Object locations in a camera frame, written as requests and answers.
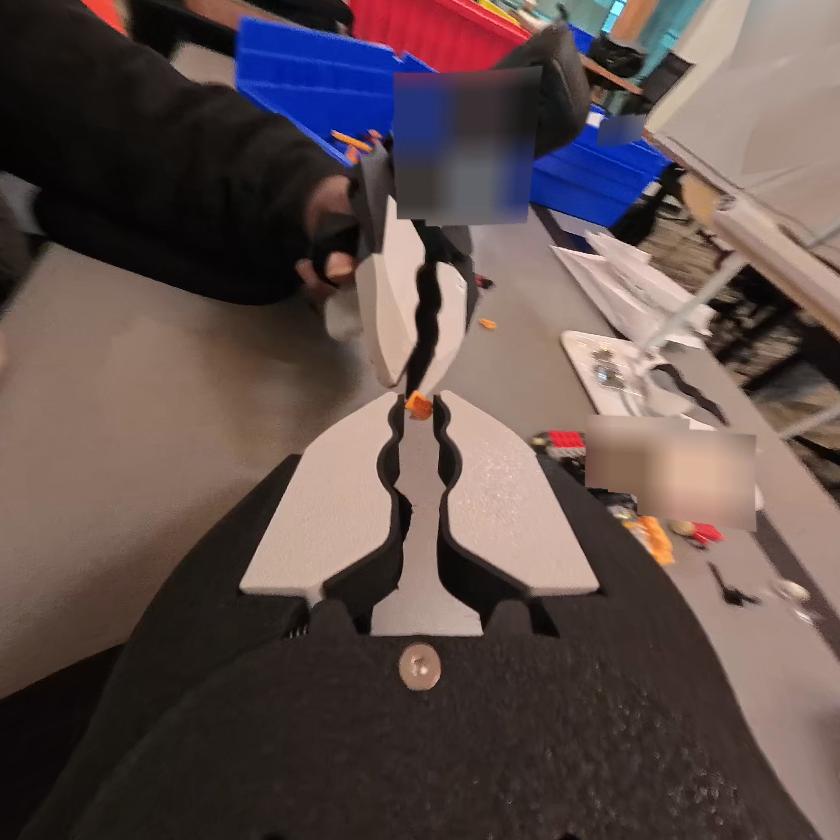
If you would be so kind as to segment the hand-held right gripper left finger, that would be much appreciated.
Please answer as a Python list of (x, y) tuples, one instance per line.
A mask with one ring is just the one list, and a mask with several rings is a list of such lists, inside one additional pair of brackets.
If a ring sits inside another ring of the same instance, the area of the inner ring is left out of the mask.
[(403, 573), (406, 501), (396, 488), (404, 399), (387, 392), (306, 447), (238, 585), (243, 595), (341, 602), (371, 632)]

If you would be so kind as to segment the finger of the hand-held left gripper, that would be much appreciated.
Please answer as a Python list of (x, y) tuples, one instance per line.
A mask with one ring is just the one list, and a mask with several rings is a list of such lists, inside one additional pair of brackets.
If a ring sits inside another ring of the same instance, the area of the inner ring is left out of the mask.
[(408, 393), (435, 393), (467, 332), (469, 287), (455, 266), (437, 262), (417, 273), (417, 338), (408, 358)]
[(397, 216), (393, 196), (385, 199), (381, 250), (356, 270), (356, 290), (364, 342), (377, 380), (392, 389), (403, 378), (417, 349), (417, 272), (426, 250), (413, 222)]

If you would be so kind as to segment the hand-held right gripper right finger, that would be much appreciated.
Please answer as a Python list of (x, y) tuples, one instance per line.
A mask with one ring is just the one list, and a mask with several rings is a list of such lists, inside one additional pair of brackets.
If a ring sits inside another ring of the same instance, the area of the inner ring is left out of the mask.
[(437, 573), (486, 627), (502, 602), (600, 588), (534, 451), (509, 427), (451, 391), (434, 397), (437, 474), (444, 485)]

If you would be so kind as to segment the black red toy car chassis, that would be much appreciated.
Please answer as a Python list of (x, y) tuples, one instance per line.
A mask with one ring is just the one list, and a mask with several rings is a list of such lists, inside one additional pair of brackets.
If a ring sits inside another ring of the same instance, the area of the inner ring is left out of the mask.
[(593, 498), (603, 504), (614, 518), (622, 522), (638, 520), (637, 500), (635, 496), (612, 492), (603, 488), (589, 487), (585, 484), (585, 436), (578, 432), (549, 430), (539, 432), (529, 439), (529, 445), (540, 456), (559, 465), (578, 484), (585, 487)]

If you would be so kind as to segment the person's left hand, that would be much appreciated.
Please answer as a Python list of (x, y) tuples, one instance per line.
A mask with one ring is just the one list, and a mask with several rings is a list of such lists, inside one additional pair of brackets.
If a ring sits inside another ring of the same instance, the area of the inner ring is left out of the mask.
[[(332, 175), (324, 179), (311, 193), (303, 215), (304, 231), (312, 239), (322, 217), (329, 214), (352, 214), (350, 204), (350, 179)], [(345, 284), (354, 284), (358, 261), (352, 254), (333, 252), (325, 259), (319, 274), (309, 257), (299, 259), (295, 270), (302, 282), (302, 294), (310, 307), (323, 313), (325, 302)]]

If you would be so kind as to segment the black bag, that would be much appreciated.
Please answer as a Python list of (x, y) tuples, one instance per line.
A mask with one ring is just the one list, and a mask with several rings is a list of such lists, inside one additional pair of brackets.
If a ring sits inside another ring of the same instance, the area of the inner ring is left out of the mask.
[(648, 52), (634, 40), (615, 38), (613, 33), (602, 31), (593, 38), (586, 56), (614, 76), (630, 79), (644, 67)]

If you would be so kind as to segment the black mesh chair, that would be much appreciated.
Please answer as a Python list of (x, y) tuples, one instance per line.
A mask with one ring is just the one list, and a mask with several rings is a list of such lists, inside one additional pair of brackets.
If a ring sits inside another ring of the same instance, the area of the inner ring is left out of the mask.
[(644, 112), (650, 112), (693, 66), (693, 62), (669, 50), (640, 86)]

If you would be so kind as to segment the red plastic bin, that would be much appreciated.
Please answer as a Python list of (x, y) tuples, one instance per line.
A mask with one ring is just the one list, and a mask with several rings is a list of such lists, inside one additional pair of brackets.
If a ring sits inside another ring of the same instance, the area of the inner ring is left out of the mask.
[(437, 71), (488, 70), (529, 39), (468, 1), (351, 1), (353, 35)]

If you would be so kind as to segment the orange toy plate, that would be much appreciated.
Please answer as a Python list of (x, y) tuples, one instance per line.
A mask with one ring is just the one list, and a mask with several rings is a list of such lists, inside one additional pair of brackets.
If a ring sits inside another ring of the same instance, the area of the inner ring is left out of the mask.
[(659, 520), (644, 516), (627, 519), (623, 525), (660, 566), (675, 562), (673, 544)]

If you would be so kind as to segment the clear bag of dark parts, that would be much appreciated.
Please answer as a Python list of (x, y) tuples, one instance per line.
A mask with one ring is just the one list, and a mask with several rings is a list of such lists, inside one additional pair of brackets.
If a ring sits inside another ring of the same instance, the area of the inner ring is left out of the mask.
[(591, 352), (591, 362), (595, 381), (605, 389), (626, 392), (634, 383), (633, 369), (611, 348), (595, 348)]

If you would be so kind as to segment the long orange toy parts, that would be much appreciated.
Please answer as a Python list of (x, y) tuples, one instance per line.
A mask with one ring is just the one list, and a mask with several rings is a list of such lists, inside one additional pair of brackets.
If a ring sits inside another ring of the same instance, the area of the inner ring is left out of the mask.
[(333, 129), (330, 134), (332, 145), (343, 154), (348, 165), (358, 164), (360, 159), (373, 152), (382, 140), (382, 135), (374, 129), (355, 135)]

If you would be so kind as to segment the small black toy part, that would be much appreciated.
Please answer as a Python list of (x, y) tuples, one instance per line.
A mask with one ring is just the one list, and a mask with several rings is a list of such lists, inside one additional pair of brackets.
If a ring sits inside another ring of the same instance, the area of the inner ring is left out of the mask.
[(708, 561), (707, 567), (714, 581), (717, 583), (721, 598), (725, 603), (736, 607), (760, 606), (762, 604), (762, 600), (758, 596), (751, 595), (725, 582), (720, 569), (715, 563)]

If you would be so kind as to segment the large blue plastic bin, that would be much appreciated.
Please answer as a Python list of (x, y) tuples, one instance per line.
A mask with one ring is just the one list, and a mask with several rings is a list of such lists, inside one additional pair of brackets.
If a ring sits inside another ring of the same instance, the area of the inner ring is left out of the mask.
[(239, 93), (348, 167), (359, 156), (347, 156), (352, 144), (392, 129), (393, 76), (434, 71), (384, 45), (255, 17), (239, 21), (235, 64)]

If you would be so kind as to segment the instruction booklet on stand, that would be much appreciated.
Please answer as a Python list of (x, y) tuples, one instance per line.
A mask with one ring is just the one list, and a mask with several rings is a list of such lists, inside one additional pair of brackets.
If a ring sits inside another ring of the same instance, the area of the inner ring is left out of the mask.
[[(597, 413), (677, 416), (692, 428), (711, 431), (712, 426), (690, 418), (690, 411), (700, 404), (699, 396), (687, 393), (688, 385), (677, 371), (670, 375), (673, 385), (662, 386), (655, 380), (655, 370), (666, 364), (662, 348), (685, 338), (690, 329), (698, 328), (696, 316), (704, 313), (706, 303), (745, 266), (755, 268), (838, 334), (838, 218), (820, 230), (806, 229), (774, 213), (750, 194), (707, 179), (647, 133), (654, 145), (685, 168), (700, 186), (711, 189), (715, 202), (708, 228), (731, 253), (694, 295), (694, 300), (682, 306), (642, 343), (574, 331), (564, 332), (561, 343)], [(602, 346), (624, 357), (633, 369), (633, 384), (628, 391), (609, 390), (595, 381), (591, 352)]]

